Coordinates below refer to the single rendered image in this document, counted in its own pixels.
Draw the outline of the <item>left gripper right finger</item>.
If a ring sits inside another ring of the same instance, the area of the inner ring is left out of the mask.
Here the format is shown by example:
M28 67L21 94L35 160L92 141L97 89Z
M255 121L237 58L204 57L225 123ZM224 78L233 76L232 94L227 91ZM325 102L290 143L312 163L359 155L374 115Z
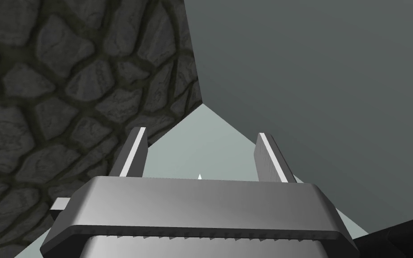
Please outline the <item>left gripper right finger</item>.
M260 182L296 183L274 138L269 133L259 133L254 148L254 162Z

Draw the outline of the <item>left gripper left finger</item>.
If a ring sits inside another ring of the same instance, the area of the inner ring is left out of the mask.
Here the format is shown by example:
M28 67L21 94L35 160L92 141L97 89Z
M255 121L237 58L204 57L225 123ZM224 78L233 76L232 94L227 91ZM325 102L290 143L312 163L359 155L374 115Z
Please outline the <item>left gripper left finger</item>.
M109 173L109 176L143 177L148 154L148 140L145 127L134 127Z

